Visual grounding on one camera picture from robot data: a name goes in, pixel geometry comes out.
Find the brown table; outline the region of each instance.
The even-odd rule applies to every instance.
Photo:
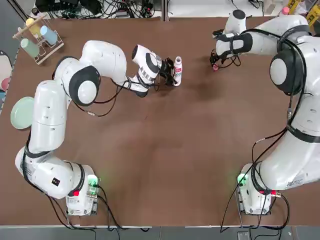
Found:
[[[136,44],[162,58],[181,56],[182,84],[159,92],[151,89],[145,98],[123,90],[113,111],[101,118],[71,104],[65,140],[56,155],[94,169],[121,225],[219,225],[236,177],[251,161],[252,144],[284,127],[289,101],[270,80],[271,56],[241,56],[241,67],[212,71],[209,55],[215,42],[211,33],[222,29],[226,20],[53,20],[65,46],[41,66],[19,51],[0,117],[0,225],[59,224],[47,198],[28,186],[15,167],[16,154],[29,131],[14,129],[10,112],[17,100],[34,96],[38,83],[51,79],[61,57],[80,57],[87,40],[122,48],[129,76],[138,69],[131,61]],[[251,18],[247,23],[253,27],[265,20]],[[103,79],[98,99],[112,96],[115,88]],[[109,105],[90,109],[104,113]],[[269,143],[259,145],[257,153]],[[290,225],[320,225],[319,186],[313,183],[285,191],[291,206]],[[98,216],[76,217],[73,223],[106,225],[102,206]],[[286,208],[279,200],[261,224],[281,225],[285,217]],[[257,217],[244,217],[243,223],[256,225]],[[235,199],[225,224],[240,224]]]

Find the yellow object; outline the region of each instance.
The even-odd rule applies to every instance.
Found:
[[[312,26],[320,16],[319,4],[314,5],[306,16],[309,26]]]
[[[290,0],[288,3],[288,7],[290,8],[289,14],[294,14],[294,11],[296,10],[296,7],[298,4],[302,2],[302,0]]]
[[[25,21],[25,25],[29,26],[29,25],[33,24],[34,21],[35,21],[35,20],[34,20],[33,18],[28,18],[28,19]],[[31,27],[29,28],[29,31],[31,32],[31,34],[32,34],[36,39],[41,37],[39,25],[34,24],[33,26],[31,26]]]

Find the spray bottle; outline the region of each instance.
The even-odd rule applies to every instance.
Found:
[[[180,56],[177,56],[174,61],[174,86],[179,86],[181,84],[181,77],[182,77],[182,59]]]

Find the plate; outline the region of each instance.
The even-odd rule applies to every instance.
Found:
[[[34,98],[25,96],[15,103],[11,110],[10,120],[16,129],[26,129],[31,126],[34,114]]]

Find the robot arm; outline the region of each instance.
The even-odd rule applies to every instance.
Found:
[[[249,170],[251,163],[241,170],[240,179],[246,175],[239,187],[240,209],[260,215],[262,210],[263,214],[269,211],[269,190],[286,190],[320,179],[320,38],[309,35],[308,22],[300,15],[276,17],[257,26],[255,29],[269,32],[262,34],[246,30],[246,18],[240,12],[233,12],[223,31],[213,32],[216,52],[211,54],[211,64],[242,54],[272,55],[269,70],[274,85],[286,95],[308,93],[301,96],[278,146],[256,165],[259,174]],[[299,51],[284,40],[295,43]]]
[[[98,183],[94,171],[88,165],[61,160],[53,153],[65,138],[69,101],[59,81],[45,80],[37,86],[30,135],[15,158],[15,166],[48,196],[66,197],[69,215],[89,215],[97,203],[89,191],[92,181]]]
[[[158,74],[168,77],[169,82],[174,81],[170,74],[173,62],[162,60],[145,47],[135,46],[132,60],[139,69],[134,77],[128,77],[127,60],[121,48],[104,41],[89,40],[79,60],[68,56],[58,63],[53,79],[61,81],[67,95],[84,107],[96,99],[100,76],[110,78],[117,86],[133,91],[139,97],[147,95]]]
[[[48,196],[66,197],[69,215],[90,215],[97,203],[98,179],[88,165],[64,161],[53,155],[65,139],[67,109],[71,101],[91,105],[99,92],[101,76],[144,97],[158,74],[173,68],[154,52],[137,45],[132,60],[139,65],[134,77],[127,77],[123,51],[111,43],[88,41],[78,60],[64,57],[52,75],[41,82],[34,96],[33,120],[29,139],[20,149],[15,165],[27,180]]]

